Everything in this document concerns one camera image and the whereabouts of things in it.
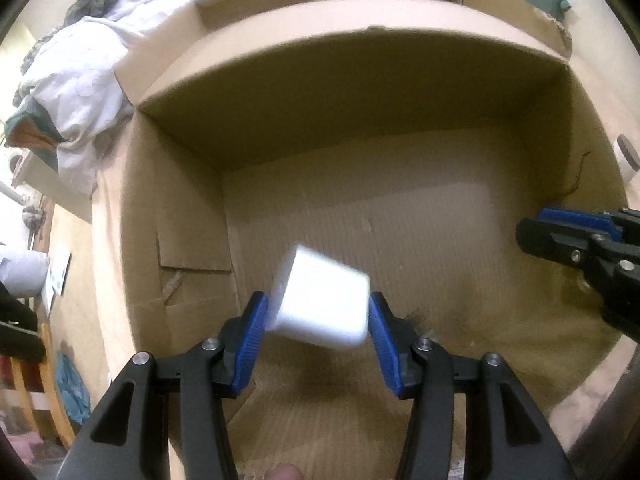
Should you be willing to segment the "person left hand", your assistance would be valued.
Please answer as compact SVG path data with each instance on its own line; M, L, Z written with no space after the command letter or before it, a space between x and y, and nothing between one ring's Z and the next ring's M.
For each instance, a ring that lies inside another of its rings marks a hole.
M303 480L303 478L303 473L293 464L277 464L269 469L264 477L265 480Z

